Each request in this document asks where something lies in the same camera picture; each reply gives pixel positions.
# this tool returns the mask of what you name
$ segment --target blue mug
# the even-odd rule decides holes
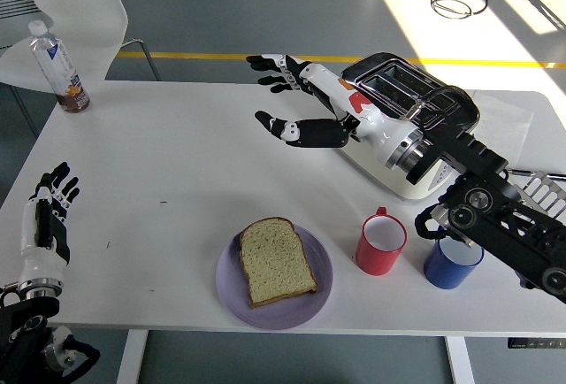
[[[484,249],[477,244],[469,247],[446,237],[434,243],[424,262],[424,275],[438,288],[456,288],[483,259]]]

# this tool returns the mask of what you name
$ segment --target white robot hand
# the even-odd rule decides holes
[[[70,179],[67,163],[45,173],[24,207],[21,232],[21,256],[24,269],[19,278],[21,300],[37,296],[57,297],[63,290],[63,269],[69,263],[66,242],[67,209],[79,194],[78,178]]]
[[[275,84],[271,88],[273,93],[301,89],[315,96],[334,115],[334,119],[292,122],[258,111],[256,118],[262,125],[288,145],[341,148],[351,136],[367,141],[376,159],[394,168],[405,161],[422,138],[415,124],[407,119],[387,117],[375,103],[323,65],[280,54],[248,57],[247,60],[254,70],[281,72],[280,76],[258,80],[262,85]]]

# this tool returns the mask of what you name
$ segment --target yellow floor line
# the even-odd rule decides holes
[[[151,52],[153,58],[168,59],[213,59],[243,61],[253,54],[210,54],[198,52]],[[118,58],[144,58],[143,52],[121,51]],[[307,61],[326,63],[355,63],[362,57],[336,57],[325,55],[297,55]],[[566,68],[566,63],[544,61],[508,61],[497,59],[455,59],[455,58],[405,58],[412,64],[420,65],[479,65],[491,67],[530,67],[530,68]]]

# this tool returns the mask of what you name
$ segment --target red sticker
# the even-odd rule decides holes
[[[350,103],[354,107],[354,111],[358,114],[363,111],[363,106],[372,105],[371,101],[363,96],[360,92],[356,91],[349,97]]]

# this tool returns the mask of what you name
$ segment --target bottle cap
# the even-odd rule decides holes
[[[48,31],[47,26],[45,26],[45,23],[40,19],[32,21],[27,26],[29,27],[29,31],[32,32],[33,36],[45,35]]]

